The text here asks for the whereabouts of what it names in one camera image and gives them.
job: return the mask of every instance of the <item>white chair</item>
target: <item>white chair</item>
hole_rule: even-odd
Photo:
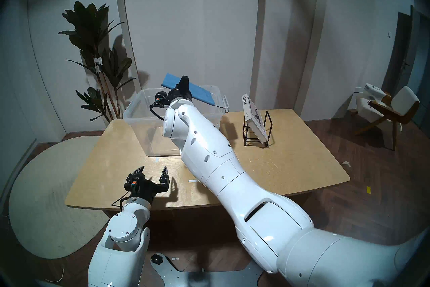
[[[407,86],[401,88],[393,98],[388,94],[381,102],[370,100],[366,94],[358,94],[356,100],[358,115],[370,124],[357,130],[355,135],[378,126],[385,137],[392,128],[393,150],[396,150],[397,132],[402,131],[402,124],[407,124],[420,106],[418,97]]]

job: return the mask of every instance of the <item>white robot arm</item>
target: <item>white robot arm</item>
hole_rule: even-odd
[[[293,286],[388,284],[425,235],[383,246],[315,229],[295,202],[262,189],[249,177],[228,140],[189,98],[178,97],[169,105],[163,136],[180,148],[187,168],[228,211],[251,257]]]
[[[364,287],[389,284],[398,275],[427,230],[402,245],[383,246],[315,229],[295,202],[252,180],[228,140],[193,105],[184,77],[185,87],[181,80],[169,95],[156,96],[156,101],[164,100],[159,107],[167,107],[163,136],[179,147],[187,168],[228,211],[238,239],[261,268],[280,272],[292,286]],[[166,168],[160,184],[145,180],[141,169],[127,178],[124,187],[132,195],[109,221],[97,246],[88,270],[89,287],[139,283],[150,237],[144,224],[155,194],[169,188]],[[114,250],[114,243],[122,251]]]

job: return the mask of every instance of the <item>chair backrest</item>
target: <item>chair backrest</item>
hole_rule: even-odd
[[[400,89],[397,95],[393,97],[391,101],[391,107],[393,108],[393,110],[395,110],[396,112],[404,116],[414,105],[416,108],[418,108],[417,105],[415,104],[416,102],[418,102],[418,106],[419,106],[420,101],[418,97],[414,94],[414,92],[409,87],[404,86],[403,88]]]

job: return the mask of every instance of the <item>bin handle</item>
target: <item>bin handle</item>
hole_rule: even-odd
[[[227,100],[226,95],[224,95],[224,97],[222,98],[222,102],[224,103],[225,113],[228,113],[230,110],[230,105],[228,104],[228,100]]]

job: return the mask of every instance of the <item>table top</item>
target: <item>table top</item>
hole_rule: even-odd
[[[229,112],[221,119],[220,131],[257,184],[280,195],[293,195],[350,180],[293,110],[270,110],[269,113],[273,128],[267,148],[260,143],[243,145],[243,112]],[[146,156],[133,129],[124,120],[113,120],[106,128],[73,183],[65,204],[76,208],[119,209],[111,204],[125,194],[123,185],[128,174],[142,165],[146,178],[155,182],[164,166],[169,170],[170,190],[156,195],[152,210],[219,204],[212,192],[195,181],[180,156]]]

